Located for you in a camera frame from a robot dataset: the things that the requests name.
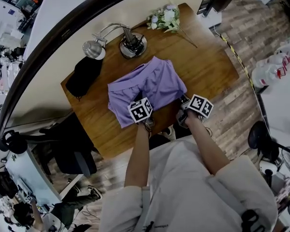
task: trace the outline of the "black pants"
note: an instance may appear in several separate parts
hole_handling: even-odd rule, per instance
[[[68,194],[63,198],[62,203],[55,204],[52,214],[56,216],[66,227],[69,229],[73,222],[73,216],[75,209],[79,209],[86,204],[95,202],[97,200],[96,195],[77,196],[77,191],[72,188]]]
[[[179,126],[177,122],[173,124],[173,128],[175,130],[176,139],[191,135],[191,131],[189,129],[185,129]],[[170,142],[170,140],[162,135],[158,134],[153,135],[149,139],[149,150],[154,149],[160,145],[166,144],[168,142]]]

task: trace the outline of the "black bag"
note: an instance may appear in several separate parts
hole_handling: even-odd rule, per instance
[[[74,74],[66,83],[67,90],[80,99],[87,94],[93,81],[100,75],[102,60],[84,57],[77,63]]]

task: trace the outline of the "black fan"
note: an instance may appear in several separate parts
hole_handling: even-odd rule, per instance
[[[248,144],[250,148],[258,149],[258,155],[262,152],[263,156],[271,163],[277,160],[279,148],[281,148],[283,160],[290,170],[290,146],[285,147],[275,142],[268,133],[263,121],[257,121],[250,129]]]

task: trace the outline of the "shirt sleeve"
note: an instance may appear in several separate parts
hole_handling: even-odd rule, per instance
[[[278,216],[274,195],[248,156],[231,161],[216,173],[216,178],[246,209],[262,218],[267,230],[274,227]]]
[[[125,187],[103,199],[99,232],[134,230],[142,213],[142,189],[135,186]]]

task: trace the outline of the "wooden table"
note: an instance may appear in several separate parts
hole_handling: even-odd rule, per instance
[[[147,39],[148,45],[144,54],[137,58],[125,59],[118,48],[122,36],[112,40],[106,46],[100,76],[80,101],[65,87],[71,75],[61,83],[72,109],[105,159],[132,148],[137,130],[136,125],[121,129],[115,115],[107,108],[108,83],[149,62],[153,56],[172,61],[175,71],[188,89],[189,97],[198,94],[212,99],[238,79],[235,68],[211,31],[202,26],[197,15],[187,4],[181,4],[179,9],[180,26],[186,35],[181,32],[164,33],[163,30],[151,30],[140,26],[133,31],[144,34]],[[178,109],[179,102],[174,101],[154,112],[156,125],[153,133],[173,124]]]

